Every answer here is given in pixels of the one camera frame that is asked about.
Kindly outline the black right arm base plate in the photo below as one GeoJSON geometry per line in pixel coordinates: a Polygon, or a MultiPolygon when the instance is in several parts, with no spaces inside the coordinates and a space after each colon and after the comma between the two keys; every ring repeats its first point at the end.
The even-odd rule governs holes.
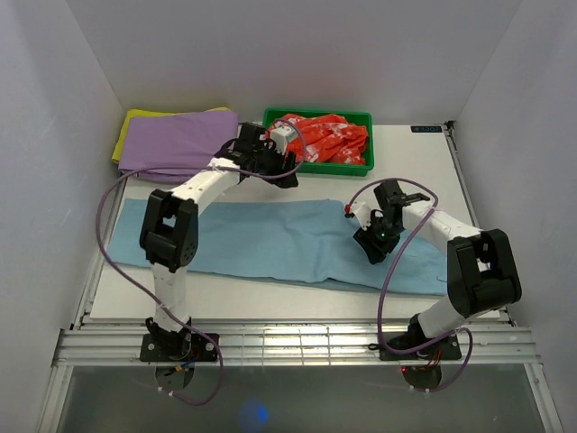
{"type": "Polygon", "coordinates": [[[378,346],[377,350],[381,361],[409,360],[432,363],[433,361],[458,361],[463,356],[456,335],[447,336],[434,345],[412,353],[396,354],[381,346],[378,346]]]}

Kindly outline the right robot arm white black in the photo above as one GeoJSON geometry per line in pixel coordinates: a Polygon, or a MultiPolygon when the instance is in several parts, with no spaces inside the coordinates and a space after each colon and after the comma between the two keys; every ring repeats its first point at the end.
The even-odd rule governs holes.
{"type": "Polygon", "coordinates": [[[377,347],[397,356],[427,358],[440,342],[463,329],[470,318],[517,303],[521,282],[507,234],[500,229],[482,230],[450,216],[439,207],[439,197],[414,181],[418,191],[401,188],[403,178],[369,183],[378,206],[359,202],[355,192],[344,214],[357,220],[353,238],[372,264],[393,257],[378,301],[377,324],[382,326],[384,302],[395,271],[416,237],[425,239],[446,259],[446,294],[432,307],[416,314],[401,336],[387,340],[377,330],[377,347]]]}

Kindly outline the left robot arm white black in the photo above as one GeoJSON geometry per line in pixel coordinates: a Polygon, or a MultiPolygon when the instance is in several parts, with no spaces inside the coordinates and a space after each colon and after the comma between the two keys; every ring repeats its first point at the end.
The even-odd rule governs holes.
{"type": "Polygon", "coordinates": [[[145,326],[152,343],[169,359],[185,358],[192,346],[186,273],[197,253],[201,214],[248,177],[295,188],[305,153],[304,135],[288,120],[279,120],[271,130],[244,123],[203,170],[171,190],[150,194],[140,246],[151,265],[157,307],[145,326]]]}

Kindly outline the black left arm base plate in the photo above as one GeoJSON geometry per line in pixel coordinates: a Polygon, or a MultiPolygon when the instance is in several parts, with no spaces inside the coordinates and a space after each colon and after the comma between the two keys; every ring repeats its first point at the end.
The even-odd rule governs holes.
{"type": "Polygon", "coordinates": [[[197,362],[215,362],[217,353],[215,345],[205,338],[193,334],[188,349],[183,355],[167,355],[160,346],[155,343],[150,334],[145,334],[142,339],[139,360],[145,363],[185,363],[191,359],[197,362]]]}

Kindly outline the light blue trousers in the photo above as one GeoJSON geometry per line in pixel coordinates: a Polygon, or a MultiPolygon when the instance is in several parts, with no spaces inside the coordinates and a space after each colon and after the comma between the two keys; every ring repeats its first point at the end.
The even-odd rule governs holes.
{"type": "MultiPolygon", "coordinates": [[[[146,200],[125,200],[107,248],[114,262],[151,267],[139,245],[145,208],[146,200]]],[[[380,291],[393,257],[370,264],[353,240],[357,227],[336,200],[213,203],[199,218],[197,253],[188,271],[328,290],[380,291]]],[[[400,260],[390,293],[444,296],[444,255],[416,237],[400,260]]]]}

